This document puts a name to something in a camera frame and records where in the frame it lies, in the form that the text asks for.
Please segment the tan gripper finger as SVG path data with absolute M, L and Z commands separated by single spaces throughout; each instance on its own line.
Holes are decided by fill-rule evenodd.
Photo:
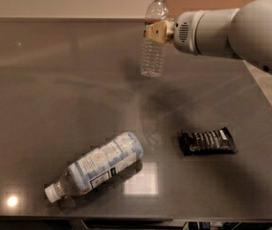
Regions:
M 145 28 L 145 38 L 166 44 L 171 41 L 174 35 L 174 22 L 170 20 L 162 20 L 147 25 Z

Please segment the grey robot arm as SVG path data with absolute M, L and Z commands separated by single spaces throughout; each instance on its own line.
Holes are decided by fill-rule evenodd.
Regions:
M 240 9 L 186 11 L 145 28 L 145 38 L 181 53 L 239 58 L 272 75 L 272 0 Z

